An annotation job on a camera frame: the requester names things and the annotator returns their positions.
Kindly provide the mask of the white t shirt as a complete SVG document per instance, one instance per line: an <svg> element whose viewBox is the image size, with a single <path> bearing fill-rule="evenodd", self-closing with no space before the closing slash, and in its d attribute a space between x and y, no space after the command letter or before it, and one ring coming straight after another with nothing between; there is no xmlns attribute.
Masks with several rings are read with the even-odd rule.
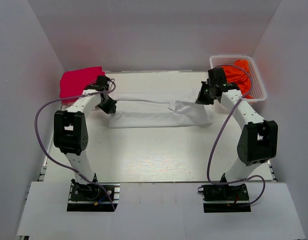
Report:
<svg viewBox="0 0 308 240"><path fill-rule="evenodd" d="M170 128L210 125L210 107L196 104L199 91L183 90L115 92L116 113L109 117L112 129Z"/></svg>

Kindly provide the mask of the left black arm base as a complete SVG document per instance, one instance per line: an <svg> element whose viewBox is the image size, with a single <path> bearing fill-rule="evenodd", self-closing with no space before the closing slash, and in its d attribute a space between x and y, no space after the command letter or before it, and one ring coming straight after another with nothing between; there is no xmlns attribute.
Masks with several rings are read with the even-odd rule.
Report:
<svg viewBox="0 0 308 240"><path fill-rule="evenodd" d="M114 212L119 203L120 184L87 185L71 180L67 212Z"/></svg>

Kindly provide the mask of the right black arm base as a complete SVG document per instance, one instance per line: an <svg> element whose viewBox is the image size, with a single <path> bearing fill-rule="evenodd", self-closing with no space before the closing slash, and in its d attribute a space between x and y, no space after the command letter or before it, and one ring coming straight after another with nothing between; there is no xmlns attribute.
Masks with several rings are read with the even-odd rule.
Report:
<svg viewBox="0 0 308 240"><path fill-rule="evenodd" d="M201 185L197 192L202 194L204 213L249 213L250 198L245 184Z"/></svg>

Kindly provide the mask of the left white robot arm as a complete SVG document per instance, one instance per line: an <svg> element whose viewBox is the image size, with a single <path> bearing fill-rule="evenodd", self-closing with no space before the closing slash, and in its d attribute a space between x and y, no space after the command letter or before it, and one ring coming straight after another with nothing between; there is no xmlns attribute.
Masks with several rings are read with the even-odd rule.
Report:
<svg viewBox="0 0 308 240"><path fill-rule="evenodd" d="M116 88L115 80L107 76L98 76L94 83L87 85L82 95L67 109L54 114L53 143L68 159L75 174L74 182L84 185L82 193L93 200L99 196L96 173L87 157L89 135L87 117L95 109L101 109L107 115L117 110L117 101L110 97Z"/></svg>

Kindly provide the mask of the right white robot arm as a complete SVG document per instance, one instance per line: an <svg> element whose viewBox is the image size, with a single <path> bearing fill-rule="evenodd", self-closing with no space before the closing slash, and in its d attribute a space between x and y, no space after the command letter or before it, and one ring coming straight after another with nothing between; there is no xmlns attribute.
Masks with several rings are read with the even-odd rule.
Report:
<svg viewBox="0 0 308 240"><path fill-rule="evenodd" d="M220 195L230 200L238 193L238 187L252 178L251 173L260 165L277 155L278 124L266 120L249 104L237 84L228 82L222 67L208 71L208 78L202 82L196 104L212 105L218 101L227 110L228 117L221 129L225 129L230 118L234 118L241 129L236 151L237 159L223 174L219 182Z"/></svg>

